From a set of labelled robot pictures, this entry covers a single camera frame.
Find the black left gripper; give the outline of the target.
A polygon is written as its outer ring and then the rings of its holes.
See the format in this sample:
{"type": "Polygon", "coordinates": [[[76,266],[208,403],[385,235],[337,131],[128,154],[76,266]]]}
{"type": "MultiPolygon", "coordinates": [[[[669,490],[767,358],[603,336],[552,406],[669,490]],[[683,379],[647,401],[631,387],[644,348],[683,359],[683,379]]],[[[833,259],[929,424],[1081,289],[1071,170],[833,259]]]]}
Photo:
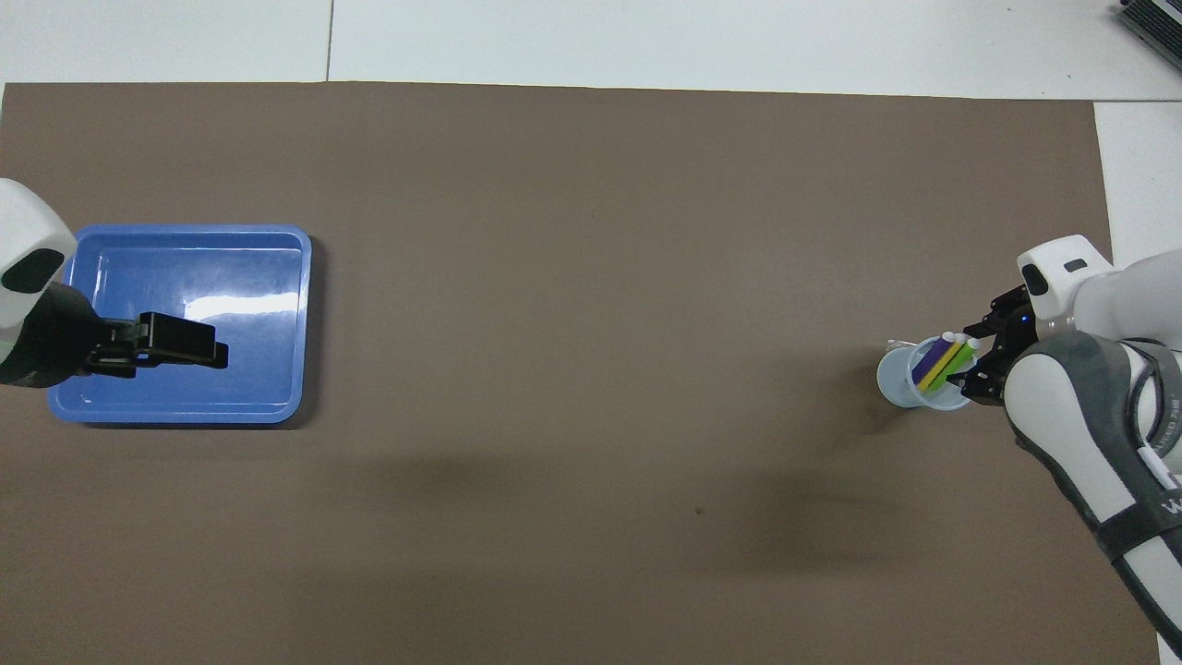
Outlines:
{"type": "Polygon", "coordinates": [[[50,283],[26,317],[17,343],[0,361],[0,384],[54,387],[72,376],[135,378],[137,367],[194,365],[227,369],[229,348],[210,324],[143,312],[115,325],[118,353],[93,352],[108,341],[110,327],[82,292],[50,283]]]}

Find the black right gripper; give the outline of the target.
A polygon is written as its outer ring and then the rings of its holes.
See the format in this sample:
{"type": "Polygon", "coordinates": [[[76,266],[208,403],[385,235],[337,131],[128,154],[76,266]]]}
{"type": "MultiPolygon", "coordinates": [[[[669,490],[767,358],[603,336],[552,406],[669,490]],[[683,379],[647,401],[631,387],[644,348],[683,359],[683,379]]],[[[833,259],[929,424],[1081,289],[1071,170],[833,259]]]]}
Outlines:
{"type": "Polygon", "coordinates": [[[988,353],[959,373],[959,395],[979,405],[1002,405],[1006,374],[1017,358],[1038,341],[1030,289],[1020,283],[993,298],[979,321],[963,328],[974,338],[993,337],[988,353]]]}

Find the green highlighter pen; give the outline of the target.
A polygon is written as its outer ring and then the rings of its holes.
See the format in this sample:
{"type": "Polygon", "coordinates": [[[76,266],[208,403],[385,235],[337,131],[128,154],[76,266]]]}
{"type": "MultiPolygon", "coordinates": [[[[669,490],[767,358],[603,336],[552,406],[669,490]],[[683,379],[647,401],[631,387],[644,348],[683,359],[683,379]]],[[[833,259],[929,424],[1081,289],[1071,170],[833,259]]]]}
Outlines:
{"type": "Polygon", "coordinates": [[[940,391],[946,386],[950,374],[962,373],[966,366],[972,366],[974,356],[978,352],[980,341],[978,338],[965,335],[961,341],[949,348],[946,359],[935,374],[927,383],[926,393],[940,391]]]}

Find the blue plastic tray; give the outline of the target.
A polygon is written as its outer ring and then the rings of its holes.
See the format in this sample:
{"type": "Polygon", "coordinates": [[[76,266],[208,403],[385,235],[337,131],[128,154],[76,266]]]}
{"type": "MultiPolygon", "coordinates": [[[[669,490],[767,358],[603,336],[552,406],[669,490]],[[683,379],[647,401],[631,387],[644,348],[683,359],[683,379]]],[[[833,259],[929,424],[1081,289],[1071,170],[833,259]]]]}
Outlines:
{"type": "Polygon", "coordinates": [[[293,224],[92,224],[64,282],[102,317],[145,311],[210,324],[227,369],[163,365],[131,380],[79,376],[51,412],[92,425],[254,426],[301,405],[313,248],[293,224]]]}

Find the light blue mesh pen cup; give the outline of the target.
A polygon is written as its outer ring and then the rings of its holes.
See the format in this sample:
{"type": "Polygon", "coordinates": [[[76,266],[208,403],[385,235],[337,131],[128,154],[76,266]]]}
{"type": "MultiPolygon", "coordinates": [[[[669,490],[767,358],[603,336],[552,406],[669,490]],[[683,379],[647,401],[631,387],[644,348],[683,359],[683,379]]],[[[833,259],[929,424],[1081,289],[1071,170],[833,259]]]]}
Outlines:
{"type": "Polygon", "coordinates": [[[950,337],[952,332],[926,338],[918,344],[892,341],[875,374],[883,397],[900,408],[929,408],[941,412],[957,411],[969,405],[970,399],[961,395],[961,387],[955,383],[946,382],[943,387],[926,392],[913,382],[913,370],[920,366],[921,359],[933,346],[941,344],[942,338],[950,337]]]}

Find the grey laptop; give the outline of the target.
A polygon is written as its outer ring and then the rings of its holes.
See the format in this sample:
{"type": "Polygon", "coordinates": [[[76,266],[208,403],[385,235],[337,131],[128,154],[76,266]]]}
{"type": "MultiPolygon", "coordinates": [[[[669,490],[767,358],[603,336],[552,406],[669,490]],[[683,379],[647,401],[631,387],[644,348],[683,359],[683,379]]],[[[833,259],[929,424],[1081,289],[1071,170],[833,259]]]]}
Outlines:
{"type": "Polygon", "coordinates": [[[1117,0],[1117,21],[1182,72],[1182,0],[1117,0]]]}

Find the brown table mat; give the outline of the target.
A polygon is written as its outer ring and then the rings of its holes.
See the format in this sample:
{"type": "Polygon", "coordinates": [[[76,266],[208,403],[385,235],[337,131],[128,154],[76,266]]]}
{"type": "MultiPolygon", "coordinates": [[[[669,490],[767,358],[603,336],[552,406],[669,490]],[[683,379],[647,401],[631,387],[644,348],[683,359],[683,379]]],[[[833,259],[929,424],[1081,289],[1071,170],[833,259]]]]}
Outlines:
{"type": "Polygon", "coordinates": [[[1157,665],[1000,409],[873,377],[1108,252],[1092,103],[18,84],[0,176],[314,245],[282,426],[0,389],[0,665],[1157,665]]]}

